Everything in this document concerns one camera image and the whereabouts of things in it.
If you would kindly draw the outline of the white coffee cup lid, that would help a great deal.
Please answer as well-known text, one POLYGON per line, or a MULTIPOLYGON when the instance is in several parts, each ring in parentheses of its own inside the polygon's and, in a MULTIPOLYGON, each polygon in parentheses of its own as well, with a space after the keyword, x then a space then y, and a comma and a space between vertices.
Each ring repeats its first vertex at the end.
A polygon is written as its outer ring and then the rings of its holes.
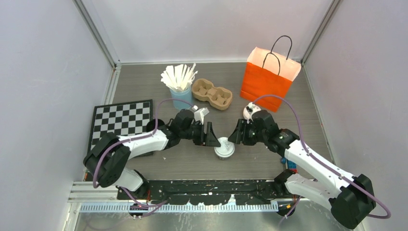
POLYGON ((218 141, 221 144, 221 147, 215 147, 215 153, 223 153, 223 154, 234 154, 235 146, 234 143, 228 141, 227 137, 220 137, 218 141))

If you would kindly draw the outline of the black paper coffee cup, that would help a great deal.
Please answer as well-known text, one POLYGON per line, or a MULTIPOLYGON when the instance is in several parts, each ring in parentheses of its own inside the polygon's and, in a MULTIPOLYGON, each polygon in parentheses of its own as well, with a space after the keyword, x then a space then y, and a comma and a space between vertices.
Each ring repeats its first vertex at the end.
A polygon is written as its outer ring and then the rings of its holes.
POLYGON ((216 153, 217 157, 221 160, 226 160, 232 156, 232 154, 216 153))

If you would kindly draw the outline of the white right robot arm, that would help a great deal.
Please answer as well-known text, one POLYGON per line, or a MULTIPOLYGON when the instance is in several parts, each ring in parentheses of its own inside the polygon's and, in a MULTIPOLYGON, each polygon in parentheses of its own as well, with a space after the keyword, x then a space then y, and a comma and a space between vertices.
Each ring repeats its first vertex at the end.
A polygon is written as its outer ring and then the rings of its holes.
POLYGON ((293 161, 314 177, 309 180, 291 169, 275 177, 275 193, 280 197, 296 194, 328 209, 344 227, 354 229, 376 207, 376 202, 362 190, 374 194, 371 180, 354 176, 303 145, 289 129, 280 129, 272 115, 257 107, 243 110, 236 129, 228 140, 234 144, 253 146, 263 143, 270 151, 293 161))

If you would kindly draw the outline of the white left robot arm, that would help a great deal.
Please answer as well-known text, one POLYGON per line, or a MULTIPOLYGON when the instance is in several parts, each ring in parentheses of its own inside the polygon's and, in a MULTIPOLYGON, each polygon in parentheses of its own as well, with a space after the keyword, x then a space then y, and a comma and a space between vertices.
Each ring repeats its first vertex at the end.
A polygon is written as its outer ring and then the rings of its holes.
POLYGON ((149 132, 134 136, 116 136, 109 132, 102 136, 83 160, 93 176, 94 188, 117 186, 125 188, 136 199, 147 195, 146 179, 136 170, 126 168, 128 160, 154 151, 170 149, 181 140, 195 145, 220 147, 212 123, 204 124, 207 108, 196 111, 182 109, 165 123, 154 119, 148 123, 149 132))

